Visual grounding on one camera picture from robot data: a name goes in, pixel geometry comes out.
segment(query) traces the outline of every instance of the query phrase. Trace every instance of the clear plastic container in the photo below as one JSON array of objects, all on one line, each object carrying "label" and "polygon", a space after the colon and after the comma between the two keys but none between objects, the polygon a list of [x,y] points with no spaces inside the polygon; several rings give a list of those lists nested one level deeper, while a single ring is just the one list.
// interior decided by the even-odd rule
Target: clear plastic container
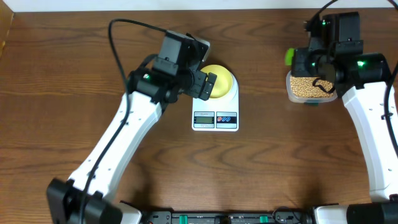
[{"label": "clear plastic container", "polygon": [[294,102],[294,103],[327,103],[327,102],[331,102],[337,98],[336,91],[333,93],[332,97],[327,97],[327,98],[306,98],[306,97],[296,96],[292,91],[292,87],[290,86],[290,76],[291,76],[290,73],[291,73],[291,71],[286,76],[286,89],[287,89],[287,95],[289,96],[289,99],[291,100],[291,102]]}]

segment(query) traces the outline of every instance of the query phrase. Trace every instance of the wooden table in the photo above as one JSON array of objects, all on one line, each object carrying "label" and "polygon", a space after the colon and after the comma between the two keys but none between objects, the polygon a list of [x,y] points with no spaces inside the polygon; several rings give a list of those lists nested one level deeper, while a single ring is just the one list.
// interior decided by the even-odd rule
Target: wooden table
[{"label": "wooden table", "polygon": [[[304,47],[302,22],[316,10],[17,13],[0,59],[0,223],[48,223],[45,189],[66,180],[108,127],[123,88],[107,39],[125,17],[212,44],[240,87],[240,130],[191,129],[181,96],[128,165],[117,200],[137,208],[273,210],[280,205],[369,202],[368,175],[341,100],[287,98],[289,47]],[[342,12],[349,10],[330,10]],[[398,60],[398,14],[361,9],[365,52]],[[114,31],[128,72],[157,53],[162,34],[130,24]]]}]

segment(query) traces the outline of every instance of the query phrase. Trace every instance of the kitchen scale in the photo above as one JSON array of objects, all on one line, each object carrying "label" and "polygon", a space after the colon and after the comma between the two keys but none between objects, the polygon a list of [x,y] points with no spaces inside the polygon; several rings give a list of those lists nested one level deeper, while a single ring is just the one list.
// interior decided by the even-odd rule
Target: kitchen scale
[{"label": "kitchen scale", "polygon": [[207,101],[193,99],[192,129],[195,131],[237,131],[239,129],[239,88],[234,75],[220,65],[201,69],[217,75]]}]

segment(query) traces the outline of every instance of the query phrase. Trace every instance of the white wall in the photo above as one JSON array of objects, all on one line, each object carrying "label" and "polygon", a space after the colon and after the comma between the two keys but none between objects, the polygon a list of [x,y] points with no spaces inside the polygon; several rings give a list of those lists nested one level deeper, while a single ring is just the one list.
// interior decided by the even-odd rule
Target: white wall
[{"label": "white wall", "polygon": [[[320,8],[329,0],[4,0],[14,12]],[[331,7],[391,7],[386,0],[340,0]]]}]

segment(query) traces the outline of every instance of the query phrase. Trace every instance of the green indicator light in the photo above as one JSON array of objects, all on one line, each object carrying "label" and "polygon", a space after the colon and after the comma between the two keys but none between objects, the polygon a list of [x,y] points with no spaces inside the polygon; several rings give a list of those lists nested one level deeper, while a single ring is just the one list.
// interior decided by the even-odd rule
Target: green indicator light
[{"label": "green indicator light", "polygon": [[358,66],[359,66],[359,67],[362,67],[362,66],[364,66],[364,64],[365,64],[365,62],[362,62],[362,61],[357,61],[357,63],[358,63]]}]

